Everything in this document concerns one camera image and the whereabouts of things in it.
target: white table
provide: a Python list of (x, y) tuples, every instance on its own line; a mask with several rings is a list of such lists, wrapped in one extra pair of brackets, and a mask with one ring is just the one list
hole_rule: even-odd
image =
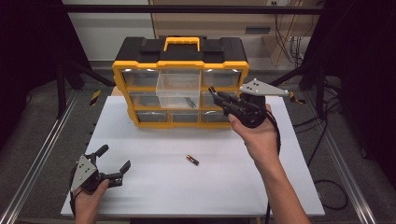
[[(323, 216), (283, 99), (267, 97), (281, 133), (280, 159), (305, 212)], [(131, 160), (123, 186), (109, 189), (99, 214), (112, 217), (259, 217), (266, 211), (262, 179), (242, 139), (231, 129), (146, 129), (129, 120), (122, 96), (109, 96), (87, 154), (112, 174)], [(198, 166), (186, 160), (192, 155)], [(72, 216), (69, 198), (61, 214)]]

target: small drawer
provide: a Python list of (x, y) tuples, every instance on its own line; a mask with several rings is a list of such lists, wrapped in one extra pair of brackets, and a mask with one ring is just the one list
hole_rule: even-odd
[(129, 95), (132, 98), (134, 105), (142, 106), (159, 106), (160, 100), (155, 94), (155, 91), (130, 91)]
[(228, 118), (224, 116), (222, 110), (203, 110), (202, 122), (214, 123), (214, 122), (229, 122)]
[(239, 83), (242, 70), (240, 69), (207, 69), (204, 70), (205, 86), (236, 87)]
[[(236, 96), (236, 91), (226, 91), (231, 96)], [(217, 106), (213, 103), (213, 96), (209, 91), (202, 92), (202, 106)]]
[(159, 70), (153, 69), (123, 69), (121, 70), (127, 86), (155, 87)]
[(172, 110), (169, 115), (173, 122), (198, 122), (197, 110)]
[(167, 122), (166, 111), (137, 110), (136, 115), (140, 122)]

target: white wall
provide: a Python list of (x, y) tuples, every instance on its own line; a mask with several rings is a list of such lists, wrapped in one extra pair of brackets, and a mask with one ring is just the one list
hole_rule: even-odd
[[(148, 5), (148, 0), (63, 0), (65, 5)], [(90, 61), (114, 61), (126, 36), (154, 38), (148, 13), (69, 13)]]

